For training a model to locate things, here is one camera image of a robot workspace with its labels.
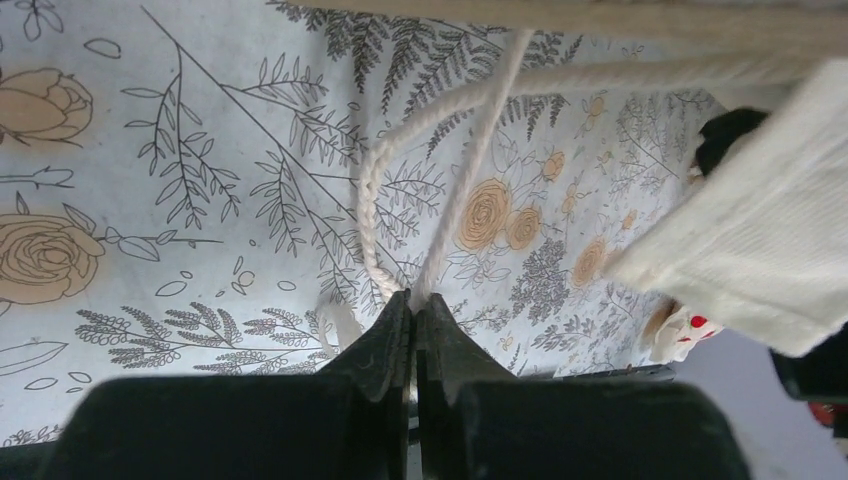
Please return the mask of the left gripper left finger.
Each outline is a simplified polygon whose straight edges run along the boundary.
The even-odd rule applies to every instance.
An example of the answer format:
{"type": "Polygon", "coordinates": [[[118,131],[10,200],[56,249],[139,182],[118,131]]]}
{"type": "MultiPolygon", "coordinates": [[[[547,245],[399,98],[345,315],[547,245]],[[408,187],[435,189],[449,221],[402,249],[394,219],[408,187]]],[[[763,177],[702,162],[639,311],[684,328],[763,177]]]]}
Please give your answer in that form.
{"type": "Polygon", "coordinates": [[[319,374],[329,391],[334,477],[404,479],[409,431],[412,314],[408,290],[393,294],[362,337],[319,374]]]}

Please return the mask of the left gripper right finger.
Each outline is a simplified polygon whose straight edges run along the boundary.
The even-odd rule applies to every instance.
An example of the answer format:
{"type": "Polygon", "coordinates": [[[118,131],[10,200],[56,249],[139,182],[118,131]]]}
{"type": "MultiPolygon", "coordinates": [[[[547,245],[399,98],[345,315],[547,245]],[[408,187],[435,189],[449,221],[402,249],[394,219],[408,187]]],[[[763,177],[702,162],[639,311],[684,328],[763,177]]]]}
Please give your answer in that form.
{"type": "Polygon", "coordinates": [[[426,479],[467,479],[461,387],[515,376],[459,327],[443,297],[433,294],[414,315],[418,433],[426,479]]]}

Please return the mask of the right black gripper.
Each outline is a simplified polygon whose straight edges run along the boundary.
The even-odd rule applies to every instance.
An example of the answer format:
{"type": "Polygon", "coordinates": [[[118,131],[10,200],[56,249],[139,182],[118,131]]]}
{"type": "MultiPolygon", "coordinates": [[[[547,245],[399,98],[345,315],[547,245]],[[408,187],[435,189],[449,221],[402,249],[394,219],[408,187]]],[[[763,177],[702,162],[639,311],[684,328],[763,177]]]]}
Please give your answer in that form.
{"type": "MultiPolygon", "coordinates": [[[[695,165],[709,176],[768,118],[767,111],[737,108],[707,121],[700,129],[702,143],[695,151],[695,165]]],[[[787,395],[803,401],[815,420],[834,438],[847,436],[847,328],[800,358],[772,350],[771,360],[787,395]]]]}

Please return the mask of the large strawberry print cushion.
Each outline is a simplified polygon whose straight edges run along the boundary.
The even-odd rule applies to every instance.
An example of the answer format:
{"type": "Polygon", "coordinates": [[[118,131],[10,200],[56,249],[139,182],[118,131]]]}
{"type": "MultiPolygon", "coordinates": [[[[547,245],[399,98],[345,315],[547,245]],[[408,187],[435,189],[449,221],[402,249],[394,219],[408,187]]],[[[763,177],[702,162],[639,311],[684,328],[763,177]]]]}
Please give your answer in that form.
{"type": "Polygon", "coordinates": [[[786,356],[847,320],[847,62],[820,66],[606,275],[786,356]]]}

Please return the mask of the wooden pet bed frame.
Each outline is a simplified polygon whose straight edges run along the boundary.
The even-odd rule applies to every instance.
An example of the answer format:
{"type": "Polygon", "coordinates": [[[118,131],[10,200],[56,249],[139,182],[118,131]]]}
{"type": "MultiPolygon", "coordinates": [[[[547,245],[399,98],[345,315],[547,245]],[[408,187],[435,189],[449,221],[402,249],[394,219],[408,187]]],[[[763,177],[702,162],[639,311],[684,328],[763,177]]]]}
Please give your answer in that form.
{"type": "Polygon", "coordinates": [[[847,54],[844,1],[315,1],[313,7],[807,57],[847,54]]]}

